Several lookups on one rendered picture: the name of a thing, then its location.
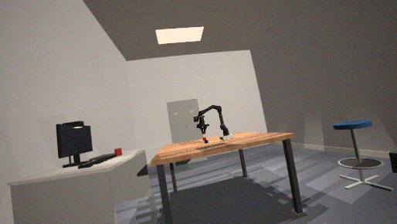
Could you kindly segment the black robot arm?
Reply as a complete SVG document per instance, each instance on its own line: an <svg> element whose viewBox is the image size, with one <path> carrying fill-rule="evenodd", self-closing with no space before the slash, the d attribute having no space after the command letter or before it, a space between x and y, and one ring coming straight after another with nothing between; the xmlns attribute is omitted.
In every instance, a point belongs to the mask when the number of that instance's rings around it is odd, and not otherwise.
<svg viewBox="0 0 397 224"><path fill-rule="evenodd" d="M219 119L220 119L220 122L221 122L220 128L223 130L223 135L224 135L224 136L230 135L230 134L229 134L229 131L228 131L228 128L226 128L226 126L225 126L225 124L224 124L224 121L223 121L223 118L222 118L222 107L221 107L221 106L212 105L211 107L208 107L208 108L206 108L205 110L199 111L199 112L198 112L198 116L197 116L197 117L194 117L194 122L204 120L204 115L203 115L203 114L204 114L205 112L211 110L212 108L213 108L213 109L216 109L216 110L218 111L218 113L219 113ZM201 117L200 117L200 116L201 116ZM198 126L198 127L201 127L201 126L203 126L203 123L201 122L201 123L197 124L197 126Z"/></svg>

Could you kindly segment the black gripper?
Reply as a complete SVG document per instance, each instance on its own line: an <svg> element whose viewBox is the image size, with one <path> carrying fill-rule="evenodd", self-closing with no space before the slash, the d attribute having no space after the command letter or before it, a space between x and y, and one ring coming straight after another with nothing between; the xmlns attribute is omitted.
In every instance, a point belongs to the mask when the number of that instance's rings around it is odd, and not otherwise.
<svg viewBox="0 0 397 224"><path fill-rule="evenodd" d="M196 127L196 128L199 128L199 129L201 129L201 131L203 132L203 128L204 128L204 132L206 131L206 128L209 126L209 124L205 124L205 122L203 121L203 120L201 120L199 123L203 123L203 125L204 126L201 126L201 127Z"/></svg>

